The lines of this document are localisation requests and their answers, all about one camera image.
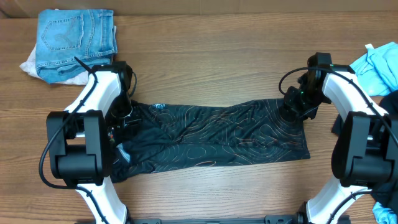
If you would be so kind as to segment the black orange-patterned cycling jersey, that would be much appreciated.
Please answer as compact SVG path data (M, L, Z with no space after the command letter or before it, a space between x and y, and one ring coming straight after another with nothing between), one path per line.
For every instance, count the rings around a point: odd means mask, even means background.
M136 124L115 134L111 180L195 166L241 166L310 158L303 122L280 116L281 99L229 107L133 102Z

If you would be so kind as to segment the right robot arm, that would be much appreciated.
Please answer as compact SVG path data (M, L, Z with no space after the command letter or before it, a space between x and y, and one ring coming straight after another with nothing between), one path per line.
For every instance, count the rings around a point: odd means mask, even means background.
M343 127L331 156L332 177L294 215L268 216L266 223L349 223L345 211L362 195L373 195L397 211L397 116L366 94L348 65L317 52L307 60L299 87L283 93L279 113L288 121L313 119L321 103L332 103Z

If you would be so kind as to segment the light blue t-shirt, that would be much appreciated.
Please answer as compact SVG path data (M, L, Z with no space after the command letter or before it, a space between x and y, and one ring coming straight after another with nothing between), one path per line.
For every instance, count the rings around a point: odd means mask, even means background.
M397 44L390 42L378 48L365 45L367 52L350 67L369 96L386 96L397 90Z

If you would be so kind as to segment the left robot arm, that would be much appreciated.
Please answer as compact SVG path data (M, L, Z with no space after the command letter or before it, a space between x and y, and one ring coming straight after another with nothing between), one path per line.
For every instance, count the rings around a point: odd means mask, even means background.
M63 111L47 116L48 143L39 175L51 188L77 191L94 223L132 223L111 173L117 141L141 121L130 100L136 74L124 61L82 67L88 72L86 87Z

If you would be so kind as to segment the plain black garment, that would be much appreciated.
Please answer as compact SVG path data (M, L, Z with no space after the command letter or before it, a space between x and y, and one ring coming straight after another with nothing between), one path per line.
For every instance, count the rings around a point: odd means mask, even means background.
M384 108L390 115L397 115L397 90L386 95L381 101L379 106ZM340 115L337 116L331 132L340 135L343 129L343 120ZM375 195L372 194L374 200L381 204L384 208L390 208L395 213L397 213L397 201L393 201L391 196Z

